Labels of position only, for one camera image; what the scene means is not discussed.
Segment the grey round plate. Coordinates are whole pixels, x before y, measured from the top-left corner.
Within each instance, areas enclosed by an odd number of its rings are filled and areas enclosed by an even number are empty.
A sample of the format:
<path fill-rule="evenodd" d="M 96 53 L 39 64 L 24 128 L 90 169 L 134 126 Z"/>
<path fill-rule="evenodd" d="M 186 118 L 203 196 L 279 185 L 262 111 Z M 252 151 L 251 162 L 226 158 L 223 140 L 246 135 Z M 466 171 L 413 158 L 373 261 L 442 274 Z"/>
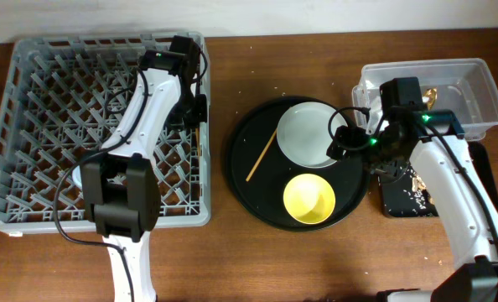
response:
<path fill-rule="evenodd" d="M 290 107 L 279 119 L 278 146 L 296 165 L 322 169 L 336 163 L 327 155 L 333 142 L 328 124 L 335 109 L 323 102 L 301 102 Z"/>

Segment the yellow bowl with food scraps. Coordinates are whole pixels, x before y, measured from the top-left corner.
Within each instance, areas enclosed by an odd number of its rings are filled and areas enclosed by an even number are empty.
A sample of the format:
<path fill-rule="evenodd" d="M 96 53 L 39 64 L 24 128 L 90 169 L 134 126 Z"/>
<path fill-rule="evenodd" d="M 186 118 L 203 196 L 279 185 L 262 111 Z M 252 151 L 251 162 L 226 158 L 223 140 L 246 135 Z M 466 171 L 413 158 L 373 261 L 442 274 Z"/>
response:
<path fill-rule="evenodd" d="M 336 197 L 331 184 L 323 177 L 299 174 L 285 185 L 283 205 L 295 221 L 316 225 L 331 217 Z"/>

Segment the gold snack wrapper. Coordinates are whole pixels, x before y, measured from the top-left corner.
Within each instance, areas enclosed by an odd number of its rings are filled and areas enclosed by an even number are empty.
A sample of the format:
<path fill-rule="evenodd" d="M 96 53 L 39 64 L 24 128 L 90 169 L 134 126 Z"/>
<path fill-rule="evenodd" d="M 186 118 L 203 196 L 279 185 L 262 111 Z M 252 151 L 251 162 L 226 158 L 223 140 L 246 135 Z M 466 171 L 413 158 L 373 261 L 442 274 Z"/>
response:
<path fill-rule="evenodd" d="M 423 93 L 423 103 L 426 105 L 428 110 L 431 110 L 437 101 L 437 89 L 436 88 L 428 88 Z"/>

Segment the wooden chopstick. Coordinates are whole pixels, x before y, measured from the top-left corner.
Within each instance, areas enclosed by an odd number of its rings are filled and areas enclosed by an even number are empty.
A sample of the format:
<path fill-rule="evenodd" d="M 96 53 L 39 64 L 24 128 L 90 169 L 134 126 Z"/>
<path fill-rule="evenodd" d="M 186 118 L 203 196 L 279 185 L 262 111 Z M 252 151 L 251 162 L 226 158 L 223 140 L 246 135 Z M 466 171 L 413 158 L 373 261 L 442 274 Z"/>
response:
<path fill-rule="evenodd" d="M 277 132 L 278 130 L 275 129 L 274 132 L 272 133 L 272 136 L 269 138 L 269 140 L 267 141 L 267 144 L 265 145 L 265 147 L 263 148 L 263 150 L 261 151 L 261 153 L 259 154 L 256 162 L 254 163 L 254 165 L 252 166 L 252 169 L 250 170 L 250 172 L 248 173 L 245 181 L 246 182 L 249 182 L 252 178 L 252 176 L 254 175 L 254 173 L 256 172 L 259 164 L 262 162 L 264 156 L 266 155 L 267 151 L 269 150 L 271 144 L 273 143 L 275 137 L 277 136 Z"/>
<path fill-rule="evenodd" d="M 198 158 L 200 158 L 200 156 L 201 156 L 200 127 L 197 127 L 195 129 L 195 142 L 196 142 L 197 156 L 198 156 Z"/>

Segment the blue plastic cup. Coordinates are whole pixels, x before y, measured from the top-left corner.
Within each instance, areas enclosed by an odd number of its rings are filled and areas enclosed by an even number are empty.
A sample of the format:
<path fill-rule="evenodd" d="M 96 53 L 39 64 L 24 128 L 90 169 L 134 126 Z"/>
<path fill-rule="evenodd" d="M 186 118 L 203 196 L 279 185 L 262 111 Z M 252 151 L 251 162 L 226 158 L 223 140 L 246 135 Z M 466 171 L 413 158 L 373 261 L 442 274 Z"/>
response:
<path fill-rule="evenodd" d="M 72 170 L 71 177 L 72 177 L 72 180 L 73 180 L 75 186 L 77 188 L 79 188 L 80 190 L 82 190 L 83 184 L 82 184 L 82 178 L 81 178 L 79 166 L 77 166 L 76 168 L 74 168 Z"/>

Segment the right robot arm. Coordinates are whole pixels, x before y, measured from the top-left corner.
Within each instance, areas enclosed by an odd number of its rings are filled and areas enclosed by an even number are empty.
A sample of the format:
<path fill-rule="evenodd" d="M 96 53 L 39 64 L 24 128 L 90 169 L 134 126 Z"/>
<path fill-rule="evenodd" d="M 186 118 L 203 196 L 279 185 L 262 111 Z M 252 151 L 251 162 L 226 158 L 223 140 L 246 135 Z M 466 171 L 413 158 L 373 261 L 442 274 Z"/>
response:
<path fill-rule="evenodd" d="M 372 133 L 328 127 L 327 154 L 362 159 L 368 170 L 405 159 L 421 177 L 449 239 L 455 271 L 436 289 L 381 291 L 379 301 L 498 301 L 498 212 L 475 171 L 458 118 L 430 110 L 419 80 L 380 86 L 382 116 Z"/>

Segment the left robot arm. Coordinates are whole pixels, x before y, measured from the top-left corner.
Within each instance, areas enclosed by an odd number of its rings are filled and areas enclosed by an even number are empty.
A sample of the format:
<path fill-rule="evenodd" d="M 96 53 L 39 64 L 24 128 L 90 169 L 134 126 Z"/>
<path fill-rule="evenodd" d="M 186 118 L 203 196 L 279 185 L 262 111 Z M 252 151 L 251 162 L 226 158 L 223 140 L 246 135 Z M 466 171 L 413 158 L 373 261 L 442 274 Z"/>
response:
<path fill-rule="evenodd" d="M 164 128 L 192 130 L 206 122 L 208 100 L 199 86 L 202 48 L 175 35 L 166 50 L 139 59 L 132 98 L 115 132 L 80 164 L 86 218 L 110 261 L 117 301 L 155 301 L 149 242 L 160 212 L 153 151 Z"/>

